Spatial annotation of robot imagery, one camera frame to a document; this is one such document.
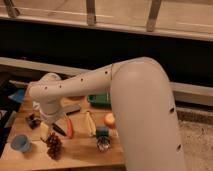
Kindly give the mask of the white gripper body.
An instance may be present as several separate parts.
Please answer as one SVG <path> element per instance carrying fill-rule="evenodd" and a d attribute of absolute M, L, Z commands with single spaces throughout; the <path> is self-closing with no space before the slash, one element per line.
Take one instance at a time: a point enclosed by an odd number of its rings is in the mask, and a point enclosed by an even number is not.
<path fill-rule="evenodd" d="M 39 110 L 40 112 L 40 118 L 41 120 L 46 123 L 47 125 L 51 125 L 58 121 L 63 115 L 64 115 L 64 110 L 59 109 L 54 113 L 47 114 L 45 113 L 42 109 Z"/>

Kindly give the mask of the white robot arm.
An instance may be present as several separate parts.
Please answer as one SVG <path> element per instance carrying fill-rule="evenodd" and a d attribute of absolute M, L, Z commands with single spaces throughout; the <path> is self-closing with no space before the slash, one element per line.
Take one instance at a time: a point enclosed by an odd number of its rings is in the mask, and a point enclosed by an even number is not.
<path fill-rule="evenodd" d="M 44 121 L 62 114 L 63 97 L 108 92 L 127 171 L 186 171 L 170 81 L 154 59 L 117 62 L 62 80 L 47 74 L 29 89 Z"/>

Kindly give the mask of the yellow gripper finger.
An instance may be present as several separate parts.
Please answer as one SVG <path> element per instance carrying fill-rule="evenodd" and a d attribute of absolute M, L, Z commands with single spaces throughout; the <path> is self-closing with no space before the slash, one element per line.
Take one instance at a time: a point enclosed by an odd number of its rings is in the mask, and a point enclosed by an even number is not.
<path fill-rule="evenodd" d="M 50 134 L 50 127 L 46 125 L 44 122 L 40 124 L 40 138 L 43 141 L 46 141 Z"/>

